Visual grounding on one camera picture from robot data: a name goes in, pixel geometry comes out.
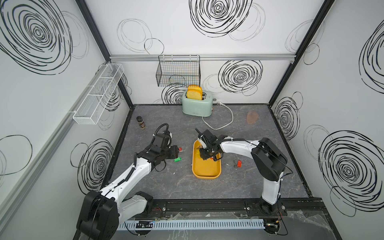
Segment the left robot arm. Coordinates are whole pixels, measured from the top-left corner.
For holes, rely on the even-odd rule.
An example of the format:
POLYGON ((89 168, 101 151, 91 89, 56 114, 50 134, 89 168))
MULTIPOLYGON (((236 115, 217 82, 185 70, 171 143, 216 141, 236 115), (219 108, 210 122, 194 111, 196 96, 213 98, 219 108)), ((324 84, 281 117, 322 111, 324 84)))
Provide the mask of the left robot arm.
POLYGON ((134 154, 134 162, 117 179, 98 192, 86 194, 76 225, 77 233, 90 240, 110 240, 125 221, 149 211, 152 196, 138 192, 128 200, 125 198, 162 161, 175 159, 178 150, 172 145, 172 134, 168 130, 155 133, 151 143, 134 154))

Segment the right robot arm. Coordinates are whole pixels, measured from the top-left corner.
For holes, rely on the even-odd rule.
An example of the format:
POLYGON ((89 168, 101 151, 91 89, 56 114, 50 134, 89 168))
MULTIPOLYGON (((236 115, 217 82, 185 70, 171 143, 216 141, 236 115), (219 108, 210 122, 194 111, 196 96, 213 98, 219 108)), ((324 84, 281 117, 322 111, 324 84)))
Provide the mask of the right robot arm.
POLYGON ((280 149, 268 138, 246 140, 226 135, 219 137, 209 130, 198 132, 199 152, 203 160, 218 161, 217 155, 236 154, 253 159, 263 180, 263 191, 260 200, 261 212, 272 216, 278 211, 281 180, 288 168, 288 160, 280 149))

